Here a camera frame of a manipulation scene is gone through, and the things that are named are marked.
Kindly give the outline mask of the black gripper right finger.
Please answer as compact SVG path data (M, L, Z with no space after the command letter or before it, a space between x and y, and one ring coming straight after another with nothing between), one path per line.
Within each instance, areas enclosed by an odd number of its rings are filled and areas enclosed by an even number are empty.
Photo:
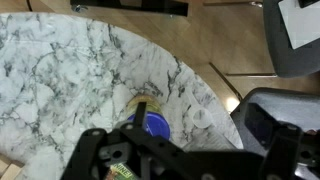
M280 128L262 163L262 180L293 180L297 167L302 130L293 125Z

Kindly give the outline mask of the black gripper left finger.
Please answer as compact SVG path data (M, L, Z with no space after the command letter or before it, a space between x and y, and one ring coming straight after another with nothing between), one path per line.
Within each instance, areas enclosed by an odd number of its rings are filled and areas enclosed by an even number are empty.
M135 117L133 120L133 124L135 127L143 128L145 126L146 107L147 107L146 102L138 103L138 106L135 112Z

